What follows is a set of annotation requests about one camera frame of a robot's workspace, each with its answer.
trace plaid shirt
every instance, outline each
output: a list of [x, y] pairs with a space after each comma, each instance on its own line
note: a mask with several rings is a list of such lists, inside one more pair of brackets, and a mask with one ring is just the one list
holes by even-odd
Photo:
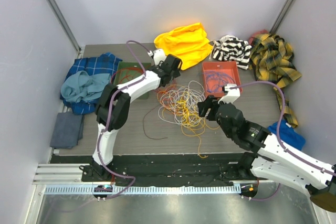
[[[120, 61], [122, 60], [110, 52], [102, 54], [99, 57], [76, 59], [65, 79], [68, 79], [69, 76], [82, 70], [86, 71], [90, 76], [98, 73], [109, 73], [113, 75], [117, 71]], [[72, 112], [75, 115], [84, 115], [94, 112], [95, 105], [98, 102], [98, 99], [95, 99], [87, 102], [81, 101], [78, 103], [69, 103], [62, 97], [62, 95], [60, 98], [63, 100], [65, 106], [71, 107]]]
[[[258, 34], [253, 39], [250, 56], [250, 68], [253, 69], [257, 81], [270, 81], [281, 89], [299, 79], [302, 74], [296, 70], [292, 61], [294, 58], [291, 45], [283, 38], [274, 34]], [[280, 93], [274, 88], [281, 109]], [[285, 99], [284, 118], [293, 127], [298, 121], [289, 100]]]

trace teal towel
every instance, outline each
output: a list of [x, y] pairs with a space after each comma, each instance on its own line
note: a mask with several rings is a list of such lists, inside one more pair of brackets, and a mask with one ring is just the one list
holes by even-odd
[[91, 101], [100, 98], [110, 80], [109, 73], [89, 76], [85, 71], [79, 71], [63, 83], [61, 95], [67, 102]]

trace blue plaid shirt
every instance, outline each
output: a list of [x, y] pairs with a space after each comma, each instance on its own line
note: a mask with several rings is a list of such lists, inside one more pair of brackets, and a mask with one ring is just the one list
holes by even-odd
[[[117, 71], [120, 61], [122, 61], [122, 59], [117, 58], [110, 52], [102, 54], [99, 57], [76, 59], [65, 79], [68, 79], [69, 76], [82, 70], [86, 71], [90, 76], [98, 73], [109, 73], [113, 75]], [[98, 99], [95, 99], [87, 102], [69, 103], [62, 95], [60, 98], [63, 100], [65, 106], [71, 107], [75, 115], [84, 115], [94, 112], [98, 102]]]

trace green plastic box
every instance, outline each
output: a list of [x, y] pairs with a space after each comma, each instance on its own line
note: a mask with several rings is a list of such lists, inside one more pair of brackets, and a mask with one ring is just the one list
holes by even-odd
[[[142, 63], [143, 66], [145, 67], [145, 69], [149, 69], [149, 67], [152, 65], [151, 63]], [[130, 80], [135, 79], [136, 77], [139, 77], [140, 75], [142, 75], [142, 72], [138, 72], [136, 70], [131, 70], [128, 68], [139, 68], [141, 70], [141, 67], [139, 65], [139, 63], [137, 62], [123, 62], [121, 61], [118, 64], [118, 68], [117, 68], [117, 74], [114, 78], [113, 84], [114, 85], [118, 85], [118, 84], [123, 84], [126, 83]], [[143, 94], [142, 96], [140, 96], [138, 99], [147, 99], [149, 96], [149, 92], [147, 92], [146, 94]]]

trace floor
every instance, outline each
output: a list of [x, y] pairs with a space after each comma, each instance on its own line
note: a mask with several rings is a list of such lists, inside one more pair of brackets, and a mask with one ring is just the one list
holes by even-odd
[[[150, 49], [155, 49], [152, 43], [146, 44]], [[142, 62], [151, 62], [146, 51], [138, 45], [132, 45], [134, 52]], [[84, 57], [95, 57], [105, 52], [111, 52], [125, 62], [135, 62], [125, 44], [114, 45], [87, 45]], [[187, 85], [191, 80], [202, 82], [202, 64], [181, 72], [181, 76], [176, 79], [177, 84]], [[239, 69], [241, 83], [254, 81], [253, 73], [250, 70]], [[196, 84], [192, 88], [201, 89]], [[142, 120], [146, 113], [157, 106], [156, 93], [151, 92], [146, 100], [135, 100], [130, 107], [129, 117], [126, 124], [118, 133], [113, 153], [122, 154], [175, 154], [175, 153], [197, 153], [199, 139], [197, 137], [187, 137], [182, 134], [181, 127], [161, 121], [157, 115], [158, 108], [150, 112], [145, 120], [144, 127], [147, 134], [153, 138], [167, 137], [163, 140], [152, 140], [145, 136], [143, 132]], [[269, 126], [276, 122], [279, 117], [278, 104], [272, 87], [266, 85], [254, 85], [244, 88], [240, 98], [235, 102], [235, 106], [242, 110], [247, 120], [258, 123], [262, 126]], [[209, 126], [215, 127], [215, 122], [209, 122]], [[96, 115], [85, 116], [83, 139], [78, 146], [70, 150], [60, 150], [59, 155], [92, 155], [95, 150], [97, 140]], [[228, 139], [224, 133], [218, 130], [207, 129], [201, 135], [201, 153], [232, 153], [243, 152], [233, 141]]]
[[[275, 188], [275, 183], [260, 183], [258, 197], [270, 196]], [[262, 202], [237, 194], [124, 195], [88, 202], [91, 199], [91, 195], [46, 195], [37, 223], [318, 223], [309, 199], [286, 186]], [[63, 209], [70, 212], [61, 213]]]

